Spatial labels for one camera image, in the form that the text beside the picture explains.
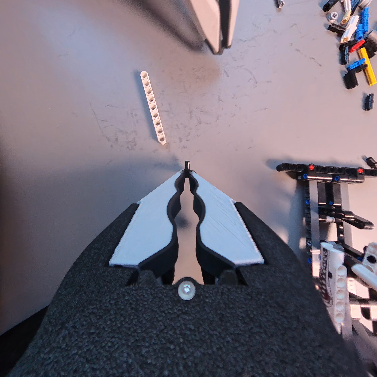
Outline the pile of small building pieces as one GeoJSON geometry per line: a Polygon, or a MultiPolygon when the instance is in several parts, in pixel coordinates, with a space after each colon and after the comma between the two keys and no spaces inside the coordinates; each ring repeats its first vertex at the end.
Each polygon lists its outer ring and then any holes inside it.
{"type": "Polygon", "coordinates": [[[365,48],[376,76],[376,1],[317,1],[323,16],[323,35],[332,38],[331,54],[347,90],[365,77],[364,59],[358,50],[365,48]]]}

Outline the yellow toy axle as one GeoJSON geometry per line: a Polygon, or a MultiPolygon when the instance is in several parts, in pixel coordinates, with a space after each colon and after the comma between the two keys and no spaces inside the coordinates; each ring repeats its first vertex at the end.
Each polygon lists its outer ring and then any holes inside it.
{"type": "Polygon", "coordinates": [[[364,69],[365,76],[369,86],[373,86],[377,83],[376,76],[371,65],[368,52],[365,48],[361,48],[358,50],[358,55],[360,59],[364,59],[364,63],[366,64],[366,68],[364,69]]]}

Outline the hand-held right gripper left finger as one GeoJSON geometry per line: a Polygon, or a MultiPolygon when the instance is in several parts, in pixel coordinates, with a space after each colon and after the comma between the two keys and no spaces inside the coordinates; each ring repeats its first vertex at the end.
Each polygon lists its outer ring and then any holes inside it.
{"type": "Polygon", "coordinates": [[[110,266],[150,270],[163,284],[172,284],[178,258],[175,217],[181,210],[184,183],[185,173],[177,172],[138,202],[110,266]]]}

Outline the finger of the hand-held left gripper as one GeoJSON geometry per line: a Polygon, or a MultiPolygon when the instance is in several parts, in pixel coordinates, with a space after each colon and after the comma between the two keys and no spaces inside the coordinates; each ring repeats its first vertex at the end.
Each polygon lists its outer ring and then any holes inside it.
{"type": "Polygon", "coordinates": [[[239,0],[221,0],[222,47],[230,48],[238,13],[239,0]]]}
{"type": "Polygon", "coordinates": [[[214,54],[221,49],[221,16],[216,0],[189,0],[196,25],[214,54]]]}

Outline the white perforated building beam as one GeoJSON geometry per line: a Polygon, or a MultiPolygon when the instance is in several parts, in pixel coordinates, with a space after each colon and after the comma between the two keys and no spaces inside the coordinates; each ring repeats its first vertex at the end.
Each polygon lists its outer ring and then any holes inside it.
{"type": "Polygon", "coordinates": [[[145,96],[148,101],[148,107],[150,110],[150,114],[153,120],[154,129],[156,132],[157,139],[161,145],[166,144],[166,136],[164,134],[163,126],[161,123],[161,119],[159,116],[158,107],[156,104],[155,96],[153,93],[153,89],[150,83],[150,78],[147,71],[142,71],[140,73],[140,77],[143,83],[143,88],[145,92],[145,96]]]}

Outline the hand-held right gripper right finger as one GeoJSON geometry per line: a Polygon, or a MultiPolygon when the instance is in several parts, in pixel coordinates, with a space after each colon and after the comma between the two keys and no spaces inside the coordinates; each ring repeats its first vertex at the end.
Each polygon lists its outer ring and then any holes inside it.
{"type": "Polygon", "coordinates": [[[220,278],[225,270],[263,265],[265,261],[235,206],[236,202],[194,171],[190,171],[189,180],[194,211],[199,218],[196,258],[204,283],[215,284],[215,279],[220,278]]]}

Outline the black and white toy model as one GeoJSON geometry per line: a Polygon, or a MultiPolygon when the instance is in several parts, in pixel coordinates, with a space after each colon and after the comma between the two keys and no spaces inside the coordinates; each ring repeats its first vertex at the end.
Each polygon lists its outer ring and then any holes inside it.
{"type": "Polygon", "coordinates": [[[376,170],[293,163],[276,170],[304,185],[308,262],[336,331],[353,336],[362,358],[376,363],[376,243],[358,251],[351,231],[372,230],[374,224],[350,211],[348,195],[350,184],[376,177],[376,170]]]}

